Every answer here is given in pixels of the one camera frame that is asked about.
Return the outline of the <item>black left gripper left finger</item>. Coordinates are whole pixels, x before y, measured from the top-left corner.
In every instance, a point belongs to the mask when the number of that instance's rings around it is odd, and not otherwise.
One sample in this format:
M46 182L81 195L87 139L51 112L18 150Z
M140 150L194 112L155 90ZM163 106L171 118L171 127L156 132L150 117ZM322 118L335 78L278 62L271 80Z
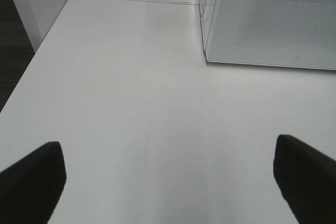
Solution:
M59 142L48 142L1 172L1 223L47 223L67 179Z

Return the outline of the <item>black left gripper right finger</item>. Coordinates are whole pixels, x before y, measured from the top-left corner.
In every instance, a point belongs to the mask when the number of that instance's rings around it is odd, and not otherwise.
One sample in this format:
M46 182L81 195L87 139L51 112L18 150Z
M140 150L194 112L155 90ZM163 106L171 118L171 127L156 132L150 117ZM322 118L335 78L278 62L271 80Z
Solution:
M273 174L299 223L335 223L335 160L292 135L279 135Z

